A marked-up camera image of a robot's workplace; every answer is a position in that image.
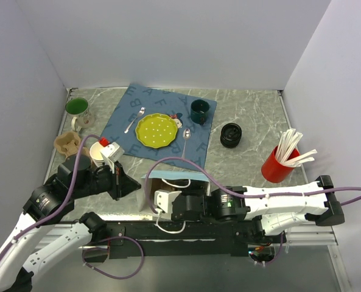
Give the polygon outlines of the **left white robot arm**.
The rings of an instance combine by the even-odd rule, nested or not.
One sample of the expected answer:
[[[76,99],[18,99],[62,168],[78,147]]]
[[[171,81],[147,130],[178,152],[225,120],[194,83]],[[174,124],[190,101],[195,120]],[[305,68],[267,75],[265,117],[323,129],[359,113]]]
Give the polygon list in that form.
[[[93,169],[89,157],[72,155],[57,172],[36,188],[13,231],[0,248],[0,291],[30,291],[34,280],[86,244],[98,245],[107,235],[107,224],[96,213],[85,213],[65,234],[40,250],[37,244],[72,210],[76,199],[108,193],[114,200],[139,190],[119,162],[111,169]]]

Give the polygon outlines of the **stack of brown paper cups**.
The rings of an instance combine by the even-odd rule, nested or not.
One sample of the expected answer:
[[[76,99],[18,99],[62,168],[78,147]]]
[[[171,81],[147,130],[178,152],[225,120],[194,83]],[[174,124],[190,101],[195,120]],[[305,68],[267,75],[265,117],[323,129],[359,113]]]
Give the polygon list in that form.
[[[107,165],[112,169],[112,171],[114,171],[114,162],[110,160],[110,156],[113,152],[114,146],[112,144],[104,147],[100,144],[100,142],[95,142],[89,150],[89,155],[96,167]]]

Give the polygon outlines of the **light blue paper bag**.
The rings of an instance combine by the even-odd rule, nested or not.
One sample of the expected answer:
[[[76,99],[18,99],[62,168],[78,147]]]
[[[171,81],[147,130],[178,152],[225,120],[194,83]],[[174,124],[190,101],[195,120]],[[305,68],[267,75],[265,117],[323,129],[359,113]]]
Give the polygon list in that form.
[[[197,172],[154,170],[141,177],[141,192],[136,195],[138,211],[150,213],[155,226],[167,234],[180,234],[186,229],[188,220],[180,230],[168,230],[159,225],[161,219],[174,220],[173,205],[187,195],[208,196],[211,183],[207,176]]]

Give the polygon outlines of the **stack of black cup lids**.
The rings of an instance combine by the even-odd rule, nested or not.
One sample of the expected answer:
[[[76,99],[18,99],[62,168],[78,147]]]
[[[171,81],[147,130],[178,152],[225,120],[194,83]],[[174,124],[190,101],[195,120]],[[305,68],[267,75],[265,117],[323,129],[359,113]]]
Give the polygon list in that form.
[[[220,133],[220,142],[226,148],[235,148],[242,138],[242,129],[236,123],[227,123]]]

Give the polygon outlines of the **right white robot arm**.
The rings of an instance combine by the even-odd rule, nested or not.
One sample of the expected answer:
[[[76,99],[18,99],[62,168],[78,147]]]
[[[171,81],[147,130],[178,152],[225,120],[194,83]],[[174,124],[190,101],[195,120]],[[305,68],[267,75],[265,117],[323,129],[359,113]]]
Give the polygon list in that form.
[[[227,192],[216,189],[210,195],[184,190],[168,204],[164,218],[211,224],[253,222],[251,237],[263,243],[308,221],[317,226],[344,223],[333,186],[330,176],[321,175],[314,182],[292,187],[236,186]]]

